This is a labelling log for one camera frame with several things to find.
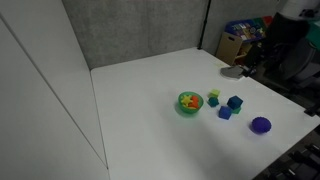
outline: toy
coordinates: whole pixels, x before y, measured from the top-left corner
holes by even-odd
[[[220,94],[220,91],[219,91],[219,90],[217,90],[217,89],[212,89],[212,91],[211,91],[210,94],[209,94],[209,97],[218,98],[218,97],[219,97],[219,94]]]
[[[183,92],[178,97],[178,105],[183,112],[193,114],[202,107],[203,99],[197,93]]]
[[[232,114],[231,108],[227,106],[221,106],[219,110],[219,118],[228,120]]]
[[[232,110],[232,114],[239,114],[241,111],[241,107]]]
[[[215,97],[211,97],[208,100],[208,104],[210,105],[210,107],[216,107],[219,104],[219,100]]]
[[[242,99],[240,99],[238,96],[233,96],[229,99],[228,106],[231,109],[235,110],[235,109],[238,109],[242,103],[243,103]]]
[[[270,131],[271,126],[271,122],[264,117],[256,117],[252,120],[251,123],[252,130],[259,134]]]

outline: blue cube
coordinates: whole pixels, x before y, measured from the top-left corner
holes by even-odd
[[[219,100],[215,97],[211,97],[208,100],[208,104],[210,105],[210,107],[216,107],[219,104]]]
[[[221,106],[219,110],[219,118],[228,120],[231,117],[232,109],[227,106]]]
[[[238,96],[233,96],[228,101],[228,106],[235,110],[241,107],[241,104],[243,103],[242,99],[240,99]]]

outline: purple ball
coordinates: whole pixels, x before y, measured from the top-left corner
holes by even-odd
[[[257,133],[266,133],[271,129],[271,122],[264,117],[257,117],[252,120],[252,129]]]

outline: bowl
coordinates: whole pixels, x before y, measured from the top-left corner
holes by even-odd
[[[191,109],[191,108],[185,107],[183,105],[183,103],[181,102],[181,99],[182,99],[183,96],[190,96],[190,95],[198,97],[198,99],[199,99],[199,102],[198,102],[198,106],[199,107],[198,108]],[[195,92],[183,92],[178,97],[178,105],[179,105],[179,108],[181,109],[181,111],[183,111],[185,113],[188,113],[188,114],[194,114],[194,113],[198,112],[201,109],[201,107],[203,105],[203,99],[199,94],[197,94]]]

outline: white table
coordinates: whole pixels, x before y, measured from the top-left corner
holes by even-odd
[[[94,69],[92,78],[111,180],[251,179],[312,131],[318,117],[251,78],[220,76],[227,66],[195,48]],[[204,104],[195,116],[176,108],[183,91],[220,89],[220,104],[244,100],[230,120]],[[272,130],[256,135],[251,120]]]

